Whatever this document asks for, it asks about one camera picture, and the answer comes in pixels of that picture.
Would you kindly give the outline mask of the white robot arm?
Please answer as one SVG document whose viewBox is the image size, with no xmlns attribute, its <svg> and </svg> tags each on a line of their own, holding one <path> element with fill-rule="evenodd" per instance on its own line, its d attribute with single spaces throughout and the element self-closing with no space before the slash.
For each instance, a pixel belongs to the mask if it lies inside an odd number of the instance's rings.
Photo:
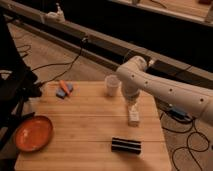
<svg viewBox="0 0 213 171">
<path fill-rule="evenodd" d="M 147 67 L 143 57 L 134 56 L 117 68 L 127 101 L 135 101 L 143 90 L 213 126 L 213 90 L 148 74 Z"/>
</svg>

